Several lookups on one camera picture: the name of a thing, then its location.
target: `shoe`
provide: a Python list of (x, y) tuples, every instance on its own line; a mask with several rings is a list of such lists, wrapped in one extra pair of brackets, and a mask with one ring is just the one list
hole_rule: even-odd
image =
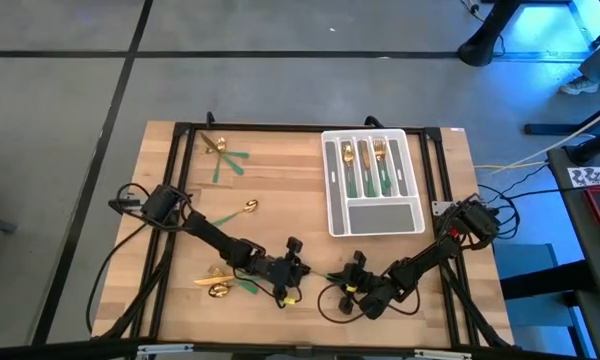
[(579, 78), (560, 86), (560, 91), (569, 95), (578, 95), (581, 92), (594, 93), (598, 91), (598, 84), (584, 76), (580, 76)]

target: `green handle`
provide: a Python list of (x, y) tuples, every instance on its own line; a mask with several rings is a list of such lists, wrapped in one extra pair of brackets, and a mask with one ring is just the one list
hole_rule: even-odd
[(353, 171), (351, 170), (352, 169), (347, 169), (347, 184), (349, 185), (349, 198), (357, 198), (358, 192), (356, 191), (356, 181), (353, 178)]
[(225, 151), (224, 153), (227, 154), (227, 155), (239, 157), (241, 159), (248, 159), (249, 158), (249, 153), (242, 153), (242, 152), (237, 152), (237, 151)]
[(233, 214), (231, 214), (229, 216), (225, 216), (225, 217), (223, 217), (220, 220), (214, 221), (212, 224), (215, 225), (215, 226), (223, 225), (227, 221), (229, 221), (229, 220), (233, 219), (234, 217), (236, 217), (236, 215), (238, 215), (238, 214), (240, 214), (240, 211), (239, 212), (235, 212), (235, 213), (233, 213)]
[(213, 172), (213, 179), (211, 181), (213, 181), (214, 184), (217, 184), (219, 179), (220, 179), (220, 157), (218, 156), (218, 161), (216, 161), (216, 169)]
[(233, 160), (229, 159), (229, 157), (227, 155), (225, 155), (224, 153), (221, 153), (220, 156), (222, 156), (222, 159), (224, 159), (224, 161), (226, 161), (227, 164), (229, 164), (229, 166), (231, 166), (231, 168), (233, 169), (233, 171), (236, 172), (236, 174), (244, 175), (244, 170), (242, 170), (242, 168), (240, 166), (238, 166), (238, 164), (234, 163)]
[(371, 178), (371, 171), (365, 171), (367, 176), (367, 197), (376, 197), (376, 190), (373, 188), (373, 179)]
[(247, 290), (248, 292), (252, 293), (252, 294), (257, 294), (258, 293), (258, 287), (247, 282), (247, 281), (240, 281), (238, 283), (238, 286), (244, 288), (245, 290)]
[(378, 165), (380, 166), (380, 188), (382, 195), (391, 196), (391, 179), (389, 179), (387, 164), (382, 160), (378, 162)]

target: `knife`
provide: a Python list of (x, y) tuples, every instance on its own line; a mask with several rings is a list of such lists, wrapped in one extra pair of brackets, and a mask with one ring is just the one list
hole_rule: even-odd
[(227, 162), (227, 164), (229, 164), (229, 166), (231, 166), (231, 168), (233, 169), (233, 171), (236, 172), (236, 174), (238, 174), (238, 175), (243, 175), (244, 174), (244, 170), (242, 170), (242, 168), (240, 166), (238, 166), (238, 164), (234, 163), (225, 154), (223, 154), (222, 151), (220, 151), (220, 149), (218, 149), (218, 147), (216, 146), (216, 144), (213, 141), (211, 141), (211, 139), (209, 139), (203, 133), (200, 133), (200, 136), (202, 136), (202, 140), (204, 140), (204, 142), (207, 144), (208, 147), (210, 147), (211, 149), (213, 149), (213, 151), (217, 152), (218, 156), (220, 156), (224, 161)]

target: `white cable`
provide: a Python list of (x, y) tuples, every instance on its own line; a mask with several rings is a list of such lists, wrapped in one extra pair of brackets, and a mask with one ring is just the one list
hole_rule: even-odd
[(592, 122), (590, 122), (587, 125), (583, 126), (580, 130), (578, 130), (578, 131), (574, 132), (573, 134), (567, 136), (566, 138), (558, 141), (557, 143), (549, 146), (548, 148), (542, 149), (542, 150), (538, 151), (537, 153), (535, 153), (533, 155), (527, 156), (526, 158), (524, 158), (522, 160), (518, 160), (518, 161), (514, 162), (513, 164), (509, 164), (507, 166), (504, 166), (502, 169), (498, 169), (498, 170), (492, 172), (491, 174), (499, 173), (502, 170), (509, 169), (510, 167), (512, 167), (514, 165), (518, 165), (518, 164), (523, 163), (523, 162), (525, 162), (525, 161), (527, 161), (529, 159), (532, 159), (532, 158), (534, 158), (534, 157), (536, 157), (538, 155), (542, 155), (542, 154), (546, 153), (547, 151), (549, 151), (549, 150), (551, 150), (551, 149), (553, 149), (555, 147), (558, 147), (558, 146), (566, 143), (567, 141), (573, 139), (574, 137), (580, 135), (582, 132), (586, 131), (588, 128), (590, 128), (593, 125), (597, 124), (599, 121), (600, 121), (600, 115), (595, 120), (593, 120)]

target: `desk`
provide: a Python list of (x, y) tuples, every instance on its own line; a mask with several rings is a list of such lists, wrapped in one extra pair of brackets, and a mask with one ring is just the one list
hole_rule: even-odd
[[(147, 124), (133, 182), (150, 190), (162, 182), (173, 128), (173, 122), (151, 121)], [(341, 270), (355, 250), (362, 250), (368, 258), (367, 269), (378, 273), (398, 258), (415, 255), (434, 240), (429, 216), (426, 216), (427, 230), (420, 235), (331, 237), (327, 231), (319, 132), (205, 131), (212, 139), (224, 137), (228, 150), (251, 154), (248, 160), (236, 159), (236, 163), (245, 169), (244, 176), (236, 176), (223, 163), (218, 184), (211, 182), (216, 157), (205, 154), (206, 146), (199, 132), (195, 134), (186, 184), (186, 192), (194, 195), (194, 207), (213, 221), (240, 209), (250, 199), (258, 199), (260, 204), (256, 212), (239, 215), (221, 229), (232, 236), (261, 244), (269, 254), (283, 255), (287, 238), (295, 236), (304, 242), (299, 254), (303, 262), (319, 272)], [(451, 190), (455, 199), (461, 200), (477, 190), (467, 139), (463, 129), (443, 129), (442, 137)], [(430, 201), (421, 165), (419, 138), (411, 135), (407, 138), (423, 210), (429, 214)], [(436, 188), (441, 192), (439, 169), (434, 160), (432, 163)], [(179, 165), (175, 168), (174, 179), (177, 179)], [(117, 241), (138, 225), (137, 220), (123, 217)], [(142, 231), (113, 257), (94, 323), (94, 335), (109, 329), (136, 295), (149, 234), (149, 230)], [(498, 334), (513, 343), (492, 249), (467, 251), (465, 261), (474, 302)], [(422, 305), (416, 315), (406, 317), (387, 310), (377, 320), (362, 318), (352, 324), (337, 325), (324, 320), (316, 309), (318, 292), (328, 283), (314, 275), (302, 280), (303, 301), (284, 310), (277, 309), (271, 298), (263, 294), (251, 295), (243, 289), (232, 289), (222, 299), (209, 297), (207, 288), (198, 287), (193, 281), (206, 277), (210, 265), (222, 263), (217, 252), (207, 244), (187, 234), (177, 235), (160, 340), (369, 347), (450, 346), (437, 270), (429, 271), (420, 281)], [(323, 298), (323, 308), (331, 317), (344, 316), (337, 309), (339, 298), (337, 290)], [(412, 296), (398, 307), (409, 310), (414, 305), (415, 296)], [(151, 299), (147, 307), (151, 308)], [(455, 309), (460, 338), (466, 343), (464, 316), (457, 299)], [(150, 319), (151, 311), (145, 310), (141, 334), (147, 334)]]
[[(572, 188), (566, 169), (578, 166), (569, 160), (562, 148), (550, 150), (548, 156), (558, 187)], [(593, 160), (591, 166), (600, 166), (600, 155)], [(502, 288), (506, 299), (568, 290), (600, 292), (600, 223), (591, 211), (584, 191), (564, 192), (562, 198), (585, 260), (504, 279)]]

